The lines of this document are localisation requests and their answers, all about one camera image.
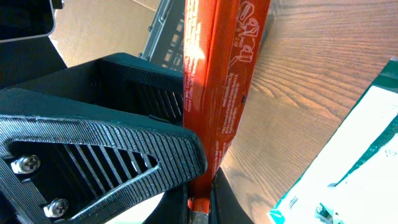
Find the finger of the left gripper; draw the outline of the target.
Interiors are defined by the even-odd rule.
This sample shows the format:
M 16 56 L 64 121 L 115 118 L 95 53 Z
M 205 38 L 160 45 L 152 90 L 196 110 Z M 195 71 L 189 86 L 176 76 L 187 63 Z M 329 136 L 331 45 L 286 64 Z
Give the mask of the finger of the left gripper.
M 192 131 L 34 91 L 1 91 L 1 203 L 25 223 L 104 223 L 207 168 Z

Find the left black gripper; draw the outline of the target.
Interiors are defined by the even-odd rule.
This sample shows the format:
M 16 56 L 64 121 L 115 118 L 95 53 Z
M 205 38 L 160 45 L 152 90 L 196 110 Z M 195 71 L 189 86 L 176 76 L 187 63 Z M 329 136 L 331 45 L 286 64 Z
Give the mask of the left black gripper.
M 49 37 L 1 44 L 1 88 L 1 126 L 182 124 L 180 72 L 125 53 L 67 68 Z

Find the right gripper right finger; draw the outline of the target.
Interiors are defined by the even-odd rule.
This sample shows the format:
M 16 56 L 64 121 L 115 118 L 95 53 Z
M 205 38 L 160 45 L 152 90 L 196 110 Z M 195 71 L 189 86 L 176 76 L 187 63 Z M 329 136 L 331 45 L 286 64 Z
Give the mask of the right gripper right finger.
M 210 224 L 253 224 L 239 204 L 222 168 L 212 183 L 210 200 Z

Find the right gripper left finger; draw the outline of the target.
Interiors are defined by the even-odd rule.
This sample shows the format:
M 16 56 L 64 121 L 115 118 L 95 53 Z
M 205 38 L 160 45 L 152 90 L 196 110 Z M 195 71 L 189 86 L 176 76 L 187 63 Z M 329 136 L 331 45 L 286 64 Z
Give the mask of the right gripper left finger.
M 143 224 L 187 224 L 188 184 L 166 191 Z

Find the red coffee stick sachet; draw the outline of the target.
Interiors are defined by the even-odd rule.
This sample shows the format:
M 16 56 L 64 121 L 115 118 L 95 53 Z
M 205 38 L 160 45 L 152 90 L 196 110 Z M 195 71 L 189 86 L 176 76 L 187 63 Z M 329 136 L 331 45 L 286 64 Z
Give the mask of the red coffee stick sachet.
M 183 126 L 200 138 L 206 172 L 190 208 L 208 214 L 211 186 L 238 130 L 266 26 L 269 0 L 186 0 Z

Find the green white glove package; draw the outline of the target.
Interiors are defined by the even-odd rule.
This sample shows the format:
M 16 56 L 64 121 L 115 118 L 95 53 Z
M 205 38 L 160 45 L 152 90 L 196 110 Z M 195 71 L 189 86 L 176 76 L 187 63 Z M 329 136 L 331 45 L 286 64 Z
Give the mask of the green white glove package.
M 397 223 L 397 58 L 366 89 L 271 223 Z

